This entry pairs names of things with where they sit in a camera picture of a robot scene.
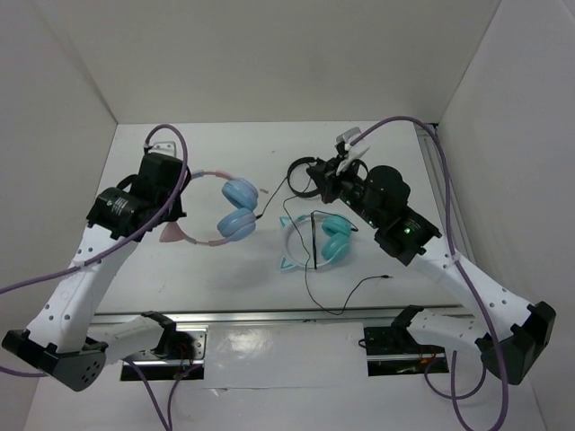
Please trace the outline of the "pink blue cat-ear headphones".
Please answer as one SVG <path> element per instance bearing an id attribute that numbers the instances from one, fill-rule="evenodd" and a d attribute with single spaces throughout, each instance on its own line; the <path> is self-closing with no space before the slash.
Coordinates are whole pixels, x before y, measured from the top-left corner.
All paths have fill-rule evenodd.
<path id="1" fill-rule="evenodd" d="M 226 181 L 221 192 L 234 207 L 234 211 L 217 224 L 220 238 L 214 241 L 199 241 L 185 233 L 177 222 L 169 222 L 161 232 L 159 242 L 187 242 L 199 246 L 218 247 L 229 242 L 239 242 L 254 232 L 258 220 L 258 216 L 254 213 L 258 205 L 258 190 L 248 180 L 222 171 L 194 171 L 190 174 L 190 180 L 206 176 Z"/>

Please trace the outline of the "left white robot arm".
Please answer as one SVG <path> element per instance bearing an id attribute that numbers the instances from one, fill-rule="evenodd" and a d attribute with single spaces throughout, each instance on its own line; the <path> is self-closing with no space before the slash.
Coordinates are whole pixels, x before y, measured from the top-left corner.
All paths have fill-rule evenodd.
<path id="1" fill-rule="evenodd" d="M 173 354 L 176 324 L 159 312 L 143 312 L 101 336 L 88 331 L 111 282 L 145 233 L 183 216 L 179 193 L 185 173 L 180 159 L 145 154 L 138 173 L 98 195 L 65 276 L 25 328 L 7 331 L 3 348 L 73 391 L 87 389 L 106 365 L 137 352 L 158 358 Z"/>

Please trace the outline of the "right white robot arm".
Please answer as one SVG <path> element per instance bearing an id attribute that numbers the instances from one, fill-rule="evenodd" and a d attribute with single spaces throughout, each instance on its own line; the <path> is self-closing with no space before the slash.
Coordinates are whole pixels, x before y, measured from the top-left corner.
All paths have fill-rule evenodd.
<path id="1" fill-rule="evenodd" d="M 339 199 L 375 231 L 389 256 L 445 288 L 477 317 L 476 323 L 406 307 L 394 320 L 392 341 L 402 352 L 435 345 L 480 358 L 494 376 L 520 384 L 548 346 L 556 311 L 530 303 L 448 247 L 439 229 L 408 205 L 410 187 L 393 167 L 380 165 L 358 174 L 359 162 L 339 172 L 341 159 L 318 160 L 307 173 L 323 203 Z"/>

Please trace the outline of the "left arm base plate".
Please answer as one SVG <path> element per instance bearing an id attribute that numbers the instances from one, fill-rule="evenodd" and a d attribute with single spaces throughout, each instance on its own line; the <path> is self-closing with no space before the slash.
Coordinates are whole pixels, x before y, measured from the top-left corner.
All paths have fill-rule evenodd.
<path id="1" fill-rule="evenodd" d="M 206 328 L 178 331 L 168 350 L 159 356 L 140 351 L 128 360 L 138 367 L 149 382 L 173 382 L 204 379 L 208 332 Z"/>

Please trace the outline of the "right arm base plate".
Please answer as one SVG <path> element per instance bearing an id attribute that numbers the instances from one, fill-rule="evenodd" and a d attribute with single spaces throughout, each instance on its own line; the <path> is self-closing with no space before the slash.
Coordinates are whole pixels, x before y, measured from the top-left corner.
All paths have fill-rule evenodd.
<path id="1" fill-rule="evenodd" d="M 365 327 L 358 345 L 366 352 L 369 376 L 423 374 L 428 365 L 433 374 L 449 372 L 444 348 L 420 345 L 398 328 Z"/>

